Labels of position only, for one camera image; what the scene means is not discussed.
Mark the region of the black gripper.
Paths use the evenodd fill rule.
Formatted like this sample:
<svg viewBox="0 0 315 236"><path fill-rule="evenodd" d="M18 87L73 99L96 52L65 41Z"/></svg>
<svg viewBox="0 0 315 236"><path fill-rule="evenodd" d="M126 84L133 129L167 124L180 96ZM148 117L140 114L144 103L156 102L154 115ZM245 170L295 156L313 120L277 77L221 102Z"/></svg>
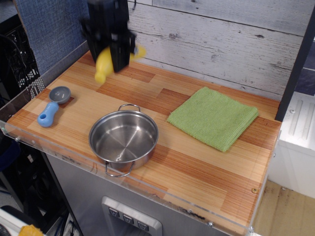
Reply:
<svg viewBox="0 0 315 236"><path fill-rule="evenodd" d="M136 35L128 29L129 10L126 0L89 0L89 18L80 20L94 62L110 46L114 72L129 65L130 49Z"/></svg>

